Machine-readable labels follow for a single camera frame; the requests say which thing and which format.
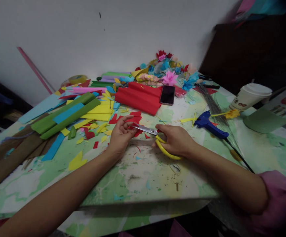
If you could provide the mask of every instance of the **hand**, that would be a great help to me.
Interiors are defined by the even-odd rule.
[[[114,129],[112,130],[107,151],[114,156],[116,155],[118,159],[123,157],[130,139],[133,138],[137,132],[137,128],[129,129],[133,122],[127,122],[128,119],[133,117],[133,115],[127,115],[119,119]]]
[[[188,158],[196,147],[201,147],[201,145],[196,143],[188,132],[182,127],[162,124],[157,124],[155,127],[166,135],[166,144],[162,143],[162,145],[166,151],[173,155]]]

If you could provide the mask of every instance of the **painted table surface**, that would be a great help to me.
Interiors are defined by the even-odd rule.
[[[207,109],[198,92],[191,90],[189,94],[186,98],[175,98],[173,106],[162,105],[157,112],[159,118],[167,124],[184,127],[196,142],[239,164],[221,140],[204,129],[192,127],[191,121],[180,123],[179,119],[193,118],[195,112],[198,116]],[[234,95],[220,88],[214,97],[222,108],[227,108]],[[250,130],[242,119],[254,111],[250,108],[229,122],[234,138],[256,173],[278,170],[286,176],[286,130],[279,128],[269,134]],[[127,114],[119,109],[118,115]],[[157,117],[142,113],[140,123],[153,128],[161,122]],[[16,122],[0,134],[0,140],[15,134],[22,126]],[[114,124],[110,124],[108,129],[113,127]],[[68,175],[69,162],[81,150],[83,159],[90,161],[107,148],[109,137],[101,143],[103,133],[77,145],[81,136],[77,132],[72,140],[66,137],[53,160],[42,162],[42,157],[37,157],[26,170],[22,170],[24,164],[20,165],[0,184],[0,218],[12,216],[47,187]],[[97,149],[93,149],[95,141],[99,141]],[[205,172],[187,159],[170,160],[160,150],[151,148],[153,141],[153,137],[146,139],[144,133],[132,139],[124,158],[93,188],[81,204],[81,210],[74,212],[59,229],[73,236],[106,235],[197,211],[210,199],[221,196]]]

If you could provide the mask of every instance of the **blue glue gun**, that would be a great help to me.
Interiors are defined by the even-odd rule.
[[[199,128],[206,128],[209,132],[211,132],[214,136],[225,139],[228,137],[227,132],[223,132],[222,130],[218,129],[216,126],[214,126],[210,121],[209,117],[211,116],[210,111],[203,112],[199,118],[195,121],[194,125],[197,125]]]

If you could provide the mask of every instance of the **disposable coffee cup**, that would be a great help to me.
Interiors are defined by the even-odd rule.
[[[243,111],[271,96],[271,94],[272,90],[270,88],[256,83],[249,83],[241,88],[229,107]]]

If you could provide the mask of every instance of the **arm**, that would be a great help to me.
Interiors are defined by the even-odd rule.
[[[120,160],[136,129],[128,130],[133,115],[120,119],[107,150],[43,191],[1,228],[0,236],[48,236],[75,211],[87,194]]]
[[[269,197],[261,177],[197,144],[182,127],[157,124],[167,136],[162,144],[172,154],[184,156],[203,168],[241,209],[260,214]]]

